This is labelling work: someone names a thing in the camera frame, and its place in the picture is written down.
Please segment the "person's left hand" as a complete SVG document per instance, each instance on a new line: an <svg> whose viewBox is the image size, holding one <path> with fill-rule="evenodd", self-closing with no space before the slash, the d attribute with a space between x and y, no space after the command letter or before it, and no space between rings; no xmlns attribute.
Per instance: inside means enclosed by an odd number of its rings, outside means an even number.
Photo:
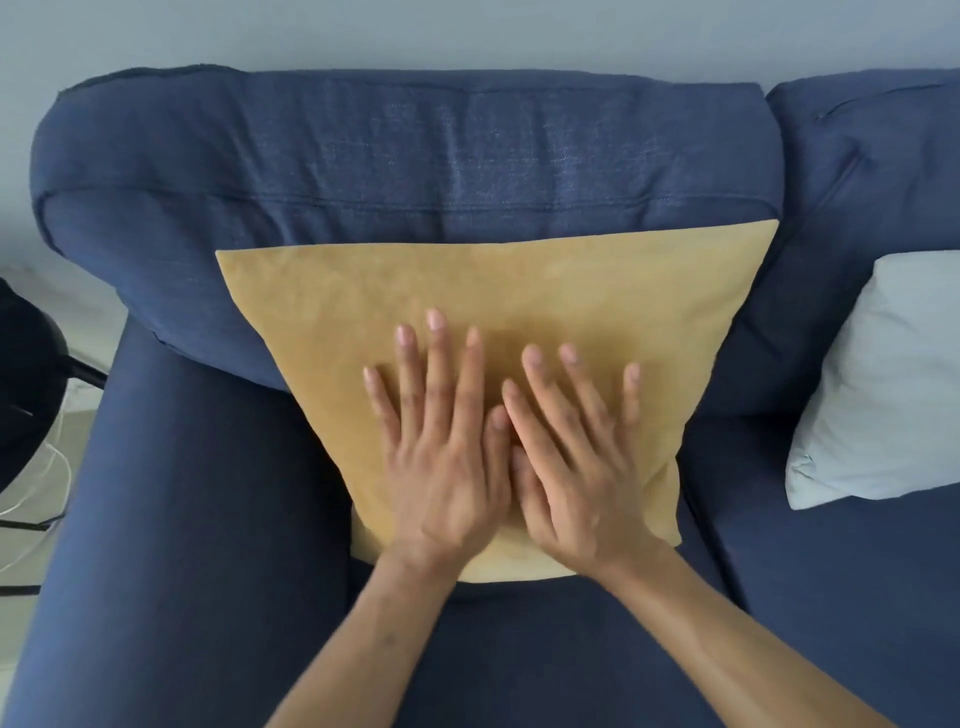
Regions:
<svg viewBox="0 0 960 728"><path fill-rule="evenodd" d="M450 432L425 434L428 328L427 334L423 352L410 324L400 324L394 333L398 404L390 400L401 420L402 439L396 450L383 450L381 443L393 535L376 563L391 548L438 552L462 559L461 575L506 519L491 517L487 504L482 439L494 407L485 405L485 352L479 330L468 329L458 366L450 333L455 372Z"/></svg>

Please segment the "person's right hand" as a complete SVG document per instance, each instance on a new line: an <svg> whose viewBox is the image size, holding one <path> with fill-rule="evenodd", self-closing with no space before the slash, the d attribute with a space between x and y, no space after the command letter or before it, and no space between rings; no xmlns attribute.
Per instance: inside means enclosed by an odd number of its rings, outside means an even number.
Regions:
<svg viewBox="0 0 960 728"><path fill-rule="evenodd" d="M597 452L595 458L531 458L522 443L522 414L534 406L512 380L502 386L503 403L520 447L546 491L556 540L534 542L559 564L580 576L589 562L613 560L656 547L673 548L655 536L643 516L641 480L634 454L621 452L621 395L617 408L607 407L577 349L564 344L558 351L572 386L568 397L580 411L582 424Z"/></svg>

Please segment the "mustard yellow cushion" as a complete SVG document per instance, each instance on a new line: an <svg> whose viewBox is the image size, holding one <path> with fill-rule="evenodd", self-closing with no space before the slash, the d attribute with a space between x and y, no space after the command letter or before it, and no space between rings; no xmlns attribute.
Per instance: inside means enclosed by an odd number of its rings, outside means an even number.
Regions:
<svg viewBox="0 0 960 728"><path fill-rule="evenodd" d="M632 440L648 528L677 548L677 454L714 361L779 227L719 226L504 244L361 243L218 250L229 295L340 471L352 500L352 557L375 564L394 532L361 383L375 366L395 392L399 324L426 340L426 310L446 317L456 351L482 334L486 407L501 384L528 389L522 350L573 344L607 404L625 365L643 374Z"/></svg>

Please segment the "person's left forearm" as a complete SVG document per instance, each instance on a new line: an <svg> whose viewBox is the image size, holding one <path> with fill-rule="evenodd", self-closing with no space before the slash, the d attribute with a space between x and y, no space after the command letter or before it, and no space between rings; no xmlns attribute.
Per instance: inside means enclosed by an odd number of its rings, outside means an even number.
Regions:
<svg viewBox="0 0 960 728"><path fill-rule="evenodd" d="M439 552L389 548L264 728L393 728L463 566Z"/></svg>

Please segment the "person's right forearm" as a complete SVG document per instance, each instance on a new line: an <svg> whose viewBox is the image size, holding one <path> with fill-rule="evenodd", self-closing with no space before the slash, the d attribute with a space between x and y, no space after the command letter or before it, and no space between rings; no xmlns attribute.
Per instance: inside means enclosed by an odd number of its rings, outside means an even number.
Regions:
<svg viewBox="0 0 960 728"><path fill-rule="evenodd" d="M588 562L726 728L897 728L710 586L674 549Z"/></svg>

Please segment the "blue sofa back cushion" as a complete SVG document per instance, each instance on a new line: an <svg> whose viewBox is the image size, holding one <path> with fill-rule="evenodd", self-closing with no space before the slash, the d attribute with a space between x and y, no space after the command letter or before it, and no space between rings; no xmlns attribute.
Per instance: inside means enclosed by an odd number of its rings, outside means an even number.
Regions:
<svg viewBox="0 0 960 728"><path fill-rule="evenodd" d="M778 84L783 216L697 414L803 410L876 260L960 251L960 68Z"/></svg>
<svg viewBox="0 0 960 728"><path fill-rule="evenodd" d="M581 71L133 68L62 91L30 149L49 248L179 355L282 391L217 251L720 226L784 196L758 84Z"/></svg>

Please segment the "dark blue fabric sofa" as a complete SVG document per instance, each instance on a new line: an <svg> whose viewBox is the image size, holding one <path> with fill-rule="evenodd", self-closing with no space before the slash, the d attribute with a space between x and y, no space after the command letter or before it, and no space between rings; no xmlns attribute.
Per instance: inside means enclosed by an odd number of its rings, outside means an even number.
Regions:
<svg viewBox="0 0 960 728"><path fill-rule="evenodd" d="M903 728L960 728L960 489L774 504L794 413L707 417L680 553ZM7 728L255 728L347 612L347 490L286 391L129 313L6 703Z"/></svg>

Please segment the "pale blue cushion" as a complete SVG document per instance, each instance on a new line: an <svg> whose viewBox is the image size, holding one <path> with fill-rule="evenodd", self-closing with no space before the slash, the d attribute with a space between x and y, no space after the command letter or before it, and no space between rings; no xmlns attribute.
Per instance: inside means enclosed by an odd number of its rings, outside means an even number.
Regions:
<svg viewBox="0 0 960 728"><path fill-rule="evenodd" d="M874 262L795 429L795 511L960 483L960 250Z"/></svg>

